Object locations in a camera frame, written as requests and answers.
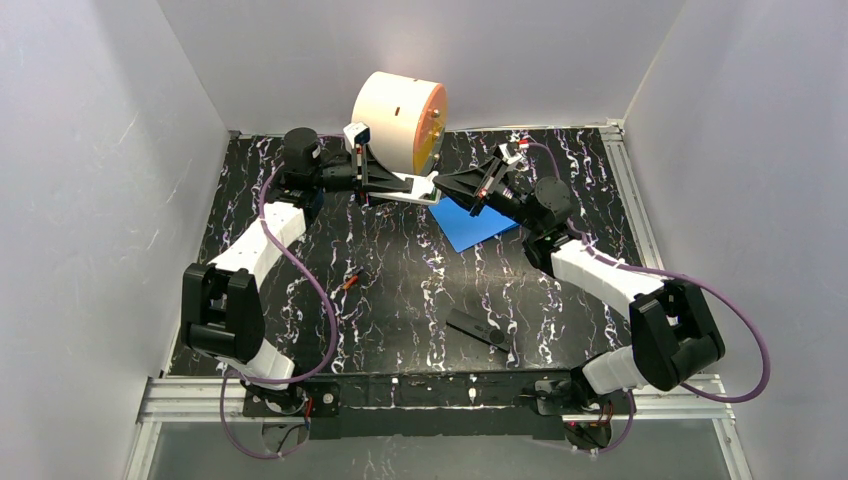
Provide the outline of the white remote control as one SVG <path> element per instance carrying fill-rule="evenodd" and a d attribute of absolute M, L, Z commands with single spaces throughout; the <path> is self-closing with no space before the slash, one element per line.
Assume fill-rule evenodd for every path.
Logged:
<path fill-rule="evenodd" d="M 394 173 L 404 180 L 413 181 L 412 192 L 408 193 L 413 198 L 412 204 L 432 206 L 441 201 L 442 193 L 433 183 L 435 177 L 439 175 L 438 171 L 433 170 L 426 176 Z"/>

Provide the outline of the black remote control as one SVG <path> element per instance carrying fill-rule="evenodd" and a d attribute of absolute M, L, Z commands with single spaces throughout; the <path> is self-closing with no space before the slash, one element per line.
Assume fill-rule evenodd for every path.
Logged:
<path fill-rule="evenodd" d="M 503 352 L 509 352 L 512 346 L 511 338 L 499 327 L 479 320 L 466 312 L 452 309 L 445 320 L 446 324 L 465 335 L 481 341 Z"/>

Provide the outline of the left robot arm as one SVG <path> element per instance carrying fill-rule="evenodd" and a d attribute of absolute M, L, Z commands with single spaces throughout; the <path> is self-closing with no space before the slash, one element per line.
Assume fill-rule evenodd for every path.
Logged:
<path fill-rule="evenodd" d="M 421 178 L 385 167 L 362 122 L 343 131 L 343 150 L 323 151 L 318 134 L 299 127 L 282 140 L 282 162 L 260 190 L 258 217 L 223 253 L 183 274 L 180 340 L 191 350 L 234 369 L 247 384 L 273 392 L 319 373 L 332 359 L 338 322 L 328 294 L 289 250 L 305 234 L 327 192 L 351 192 L 362 203 L 374 194 L 414 196 Z M 330 321 L 330 341 L 319 364 L 295 375 L 294 362 L 265 336 L 260 287 L 280 258 L 288 259 L 317 290 Z"/>

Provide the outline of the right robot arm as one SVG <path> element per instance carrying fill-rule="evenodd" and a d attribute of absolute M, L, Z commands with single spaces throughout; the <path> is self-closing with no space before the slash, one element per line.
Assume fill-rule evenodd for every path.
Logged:
<path fill-rule="evenodd" d="M 526 229 L 523 248 L 534 268 L 598 298 L 631 327 L 629 346 L 572 369 L 550 395 L 589 405 L 645 385 L 670 391 L 724 356 L 700 287 L 642 272 L 585 244 L 570 222 L 575 211 L 570 187 L 546 176 L 530 190 L 519 190 L 511 183 L 519 158 L 511 145 L 501 144 L 480 165 L 438 174 L 433 183 L 472 216 L 489 207 Z"/>

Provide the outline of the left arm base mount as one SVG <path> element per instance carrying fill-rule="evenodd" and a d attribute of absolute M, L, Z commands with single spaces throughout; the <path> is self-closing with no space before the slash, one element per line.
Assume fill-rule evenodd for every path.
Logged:
<path fill-rule="evenodd" d="M 287 384 L 282 390 L 247 384 L 241 381 L 246 395 L 242 414 L 258 417 L 329 418 L 338 415 L 341 392 L 338 384 L 316 380 Z"/>

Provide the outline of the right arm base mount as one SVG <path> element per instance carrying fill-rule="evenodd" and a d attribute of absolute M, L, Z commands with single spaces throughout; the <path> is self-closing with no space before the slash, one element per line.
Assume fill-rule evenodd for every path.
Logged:
<path fill-rule="evenodd" d="M 537 380 L 533 394 L 536 411 L 542 416 L 562 416 L 583 410 L 581 392 L 570 379 Z"/>

